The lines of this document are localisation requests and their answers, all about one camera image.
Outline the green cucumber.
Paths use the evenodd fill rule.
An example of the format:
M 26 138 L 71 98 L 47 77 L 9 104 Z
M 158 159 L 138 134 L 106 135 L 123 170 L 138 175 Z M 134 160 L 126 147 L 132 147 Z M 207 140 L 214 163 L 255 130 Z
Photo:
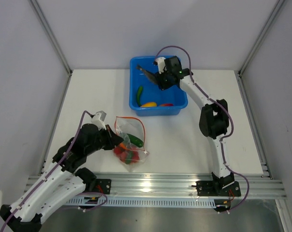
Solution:
M 130 143 L 135 145 L 136 147 L 141 148 L 144 146 L 144 142 L 138 137 L 129 133 L 127 134 L 127 136 L 129 137 Z

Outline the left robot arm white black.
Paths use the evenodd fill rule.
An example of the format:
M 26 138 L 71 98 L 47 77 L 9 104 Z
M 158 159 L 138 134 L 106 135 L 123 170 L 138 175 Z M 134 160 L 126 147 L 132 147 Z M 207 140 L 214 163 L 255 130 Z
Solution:
M 2 205 L 0 217 L 14 232 L 37 232 L 42 224 L 68 200 L 79 194 L 103 195 L 97 188 L 97 177 L 84 168 L 87 157 L 101 149 L 113 150 L 123 142 L 106 125 L 79 127 L 75 136 L 62 146 L 52 163 L 27 192 L 11 205 Z

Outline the clear orange zip top bag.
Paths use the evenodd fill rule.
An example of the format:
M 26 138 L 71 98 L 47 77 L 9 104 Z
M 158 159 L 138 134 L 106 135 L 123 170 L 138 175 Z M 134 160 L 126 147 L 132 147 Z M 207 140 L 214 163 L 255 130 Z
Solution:
M 149 152 L 146 149 L 146 130 L 144 124 L 136 117 L 117 116 L 114 122 L 114 127 L 116 134 L 124 139 L 122 143 L 124 143 L 125 146 L 128 146 L 129 148 L 136 147 L 130 143 L 129 137 L 127 136 L 128 133 L 138 137 L 144 142 L 143 147 L 136 147 L 140 156 L 140 161 L 138 163 L 127 165 L 114 155 L 128 172 L 133 172 L 138 166 L 142 165 L 149 156 Z

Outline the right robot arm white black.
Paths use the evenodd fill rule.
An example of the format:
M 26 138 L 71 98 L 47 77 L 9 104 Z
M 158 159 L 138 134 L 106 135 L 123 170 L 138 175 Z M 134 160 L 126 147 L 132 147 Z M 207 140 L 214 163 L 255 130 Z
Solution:
M 158 67 L 156 73 L 152 73 L 140 66 L 135 68 L 141 71 L 160 90 L 166 90 L 177 86 L 193 99 L 201 110 L 199 129 L 211 146 L 213 171 L 212 190 L 217 195 L 223 195 L 235 183 L 234 174 L 229 170 L 225 157 L 225 143 L 223 139 L 228 132 L 229 113 L 228 104 L 222 100 L 214 100 L 193 79 L 190 68 L 182 68 L 177 56 L 170 58 L 159 57 L 154 61 Z

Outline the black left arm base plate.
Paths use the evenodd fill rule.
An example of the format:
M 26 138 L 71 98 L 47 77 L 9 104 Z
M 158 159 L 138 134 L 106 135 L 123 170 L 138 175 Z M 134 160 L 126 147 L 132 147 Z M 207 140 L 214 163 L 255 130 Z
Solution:
M 109 195 L 111 191 L 111 179 L 96 179 L 93 191 Z

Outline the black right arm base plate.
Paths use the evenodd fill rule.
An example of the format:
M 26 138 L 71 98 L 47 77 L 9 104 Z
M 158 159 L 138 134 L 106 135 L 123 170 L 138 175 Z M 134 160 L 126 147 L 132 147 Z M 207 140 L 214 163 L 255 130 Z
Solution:
M 192 185 L 193 188 L 196 189 L 198 196 L 203 197 L 229 197 L 241 196 L 241 190 L 239 183 L 234 181 L 227 187 L 221 188 L 218 184 L 215 184 L 214 181 L 196 181 L 195 185 Z

